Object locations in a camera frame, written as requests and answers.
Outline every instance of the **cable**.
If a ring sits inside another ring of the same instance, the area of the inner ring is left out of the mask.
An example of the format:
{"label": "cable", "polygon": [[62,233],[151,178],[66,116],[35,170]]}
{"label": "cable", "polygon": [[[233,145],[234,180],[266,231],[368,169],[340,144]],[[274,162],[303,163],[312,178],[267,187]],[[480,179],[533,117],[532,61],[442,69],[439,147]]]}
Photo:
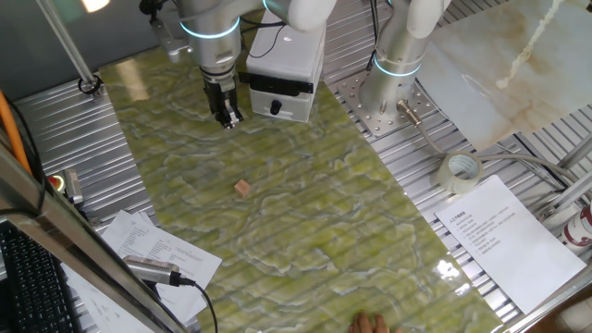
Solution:
{"label": "cable", "polygon": [[31,167],[29,166],[29,161],[27,160],[27,155],[25,154],[25,148],[22,145],[22,140],[20,139],[19,128],[17,127],[15,119],[12,117],[12,112],[10,112],[8,102],[6,101],[6,98],[1,90],[0,118],[2,118],[2,121],[4,122],[6,134],[8,134],[8,138],[10,139],[10,144],[12,145],[12,154],[17,158],[22,167],[24,167],[25,170],[27,170],[27,172],[32,175]]}
{"label": "cable", "polygon": [[27,124],[27,121],[25,120],[25,117],[22,115],[22,112],[20,112],[19,108],[7,97],[5,97],[6,100],[8,101],[8,104],[12,107],[12,109],[14,110],[14,112],[17,114],[18,118],[20,119],[20,122],[22,123],[22,127],[25,129],[25,132],[27,133],[27,137],[29,138],[29,143],[31,144],[31,149],[33,150],[33,155],[34,155],[34,160],[33,160],[33,165],[35,167],[35,170],[33,170],[33,175],[35,176],[35,178],[37,179],[37,181],[39,181],[39,183],[41,184],[41,189],[39,192],[39,199],[37,202],[37,212],[39,212],[39,214],[42,211],[43,208],[43,202],[45,201],[45,185],[46,185],[46,181],[47,181],[47,176],[45,176],[45,173],[43,172],[43,164],[41,162],[41,155],[39,154],[39,150],[37,149],[37,144],[35,144],[35,140],[33,139],[33,136],[31,134],[31,130],[29,129],[29,125]]}
{"label": "cable", "polygon": [[283,21],[277,21],[277,22],[272,22],[272,23],[259,23],[259,22],[255,22],[255,21],[251,21],[249,19],[246,18],[240,18],[240,20],[242,22],[245,22],[247,24],[251,24],[256,26],[257,28],[267,28],[267,27],[281,27],[286,25],[286,23],[284,23]]}
{"label": "cable", "polygon": [[205,297],[205,301],[207,302],[207,306],[209,306],[210,308],[210,312],[212,312],[212,318],[214,319],[214,331],[218,333],[218,320],[216,318],[216,312],[214,311],[214,305],[212,305],[212,301],[210,300],[210,297],[207,295],[205,290],[202,287],[200,287],[200,285],[198,285],[195,281],[186,277],[181,277],[179,279],[179,284],[184,286],[193,286],[200,290],[202,295]]}
{"label": "cable", "polygon": [[368,60],[368,64],[366,65],[366,71],[370,71],[372,69],[372,64],[374,63],[374,55],[376,54],[376,44],[378,43],[378,3],[377,0],[370,0],[370,11],[372,12],[372,28],[374,31],[374,50],[372,50],[372,54],[370,55],[370,59]]}
{"label": "cable", "polygon": [[278,42],[278,36],[279,36],[279,33],[280,33],[280,32],[281,32],[281,31],[282,31],[284,28],[286,28],[286,26],[285,26],[285,25],[284,25],[284,26],[282,26],[281,28],[279,28],[279,29],[277,30],[277,32],[276,32],[276,38],[274,38],[274,43],[271,45],[271,47],[269,48],[269,50],[267,50],[267,51],[266,51],[265,53],[263,53],[262,55],[252,55],[252,54],[251,54],[251,51],[249,51],[249,52],[248,52],[248,53],[249,53],[249,56],[250,56],[250,57],[253,57],[253,58],[255,58],[255,59],[259,59],[259,58],[262,58],[262,57],[264,57],[264,56],[267,56],[267,55],[268,55],[268,54],[271,52],[271,50],[273,50],[273,49],[274,49],[274,47],[276,46],[276,43]]}
{"label": "cable", "polygon": [[23,210],[23,209],[6,209],[6,210],[0,210],[0,216],[20,214],[20,215],[25,215],[29,218],[34,219],[34,218],[37,218],[42,212],[43,202],[45,201],[45,187],[47,184],[47,177],[45,176],[45,173],[43,172],[43,165],[41,162],[41,156],[39,154],[39,150],[37,149],[37,145],[35,144],[35,140],[32,137],[29,125],[27,124],[27,121],[25,120],[25,117],[22,115],[19,108],[9,98],[5,97],[4,95],[3,95],[3,97],[6,100],[6,102],[12,107],[13,111],[17,114],[18,118],[20,119],[20,122],[22,123],[23,128],[25,129],[25,132],[27,133],[27,137],[29,138],[29,142],[31,144],[31,149],[33,151],[33,160],[31,162],[34,166],[34,170],[32,172],[32,175],[37,179],[37,181],[39,181],[41,187],[40,187],[40,191],[39,191],[39,199],[38,199],[37,205],[36,205],[36,210],[37,210],[36,213],[33,213],[28,210]]}
{"label": "cable", "polygon": [[497,160],[497,159],[520,159],[526,162],[538,163],[541,166],[545,166],[550,168],[551,170],[561,174],[562,176],[569,179],[571,182],[576,182],[577,178],[570,174],[567,170],[560,166],[556,166],[549,161],[545,161],[544,159],[529,156],[525,154],[497,154],[497,155],[489,155],[489,156],[479,156],[481,161],[489,161],[489,160]]}
{"label": "cable", "polygon": [[436,143],[432,140],[432,138],[429,137],[429,134],[427,134],[426,128],[424,127],[424,124],[419,123],[419,125],[417,125],[417,129],[422,133],[422,135],[424,135],[424,139],[427,142],[427,144],[431,145],[432,148],[434,148],[434,150],[436,152],[438,152],[438,154],[445,154],[446,153],[442,149],[440,149],[440,147],[438,147],[436,145]]}
{"label": "cable", "polygon": [[[434,150],[436,150],[439,154],[445,154],[446,153],[442,149],[440,149],[436,145],[436,143],[429,137],[429,135],[427,134],[426,129],[424,128],[424,125],[423,124],[419,124],[417,126],[417,129],[422,133],[422,135],[424,135],[425,140],[427,141],[427,143],[430,146],[432,146],[434,148]],[[556,165],[552,164],[549,161],[545,161],[544,159],[541,159],[541,158],[538,158],[538,157],[534,157],[534,156],[530,156],[530,155],[525,155],[525,154],[496,154],[496,155],[488,155],[488,156],[479,156],[479,159],[481,161],[489,161],[489,160],[497,160],[497,159],[519,159],[519,160],[523,160],[523,161],[526,161],[526,162],[537,163],[537,164],[540,164],[541,166],[548,167],[551,170],[553,170],[553,171],[561,174],[562,176],[566,177],[572,183],[575,183],[577,181],[577,178],[575,176],[573,176],[572,174],[570,174],[564,168],[562,168],[560,166],[556,166]]]}

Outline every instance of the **white box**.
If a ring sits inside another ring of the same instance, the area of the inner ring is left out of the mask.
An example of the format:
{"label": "white box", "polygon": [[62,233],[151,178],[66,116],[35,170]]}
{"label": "white box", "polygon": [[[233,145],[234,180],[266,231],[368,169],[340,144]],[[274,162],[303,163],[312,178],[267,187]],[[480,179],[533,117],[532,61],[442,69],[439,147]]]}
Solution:
{"label": "white box", "polygon": [[[269,11],[262,19],[262,23],[278,21],[280,19]],[[247,70],[252,75],[250,92],[253,112],[308,121],[323,66],[325,30],[325,24],[309,32],[299,32],[290,26],[259,29],[250,50],[251,56],[247,58]],[[269,51],[274,40],[276,44]],[[269,53],[262,57],[253,57],[267,51]],[[311,93],[298,92],[299,87],[310,88],[311,83]],[[278,112],[273,115],[272,103],[278,105],[278,102],[281,107],[279,110],[276,108],[274,111]]]}

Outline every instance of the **keyboard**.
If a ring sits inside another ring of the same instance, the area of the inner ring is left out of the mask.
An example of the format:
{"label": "keyboard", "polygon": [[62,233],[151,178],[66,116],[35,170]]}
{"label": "keyboard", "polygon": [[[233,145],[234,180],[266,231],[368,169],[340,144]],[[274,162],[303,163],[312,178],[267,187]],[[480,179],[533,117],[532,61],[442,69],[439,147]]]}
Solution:
{"label": "keyboard", "polygon": [[8,222],[0,223],[0,249],[13,304],[11,331],[80,332],[57,259]]}

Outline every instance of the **clear tape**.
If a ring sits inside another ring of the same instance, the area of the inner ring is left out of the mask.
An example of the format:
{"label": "clear tape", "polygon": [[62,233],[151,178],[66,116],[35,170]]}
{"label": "clear tape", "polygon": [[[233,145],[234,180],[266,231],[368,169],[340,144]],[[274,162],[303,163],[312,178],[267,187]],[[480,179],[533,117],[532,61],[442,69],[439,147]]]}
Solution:
{"label": "clear tape", "polygon": [[483,164],[479,158],[467,152],[448,154],[437,173],[440,185],[456,194],[472,190],[481,177]]}

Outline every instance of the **green marble tabletop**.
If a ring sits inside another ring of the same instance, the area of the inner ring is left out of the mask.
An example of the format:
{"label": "green marble tabletop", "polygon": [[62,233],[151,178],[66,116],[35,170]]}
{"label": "green marble tabletop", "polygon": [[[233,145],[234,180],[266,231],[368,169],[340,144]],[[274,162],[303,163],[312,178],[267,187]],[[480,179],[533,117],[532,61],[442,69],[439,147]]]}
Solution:
{"label": "green marble tabletop", "polygon": [[221,332],[347,332],[362,310],[392,332],[500,329],[325,85],[308,123],[254,114],[241,85],[245,121],[222,130],[186,55],[101,76],[163,228],[223,260],[207,287]]}

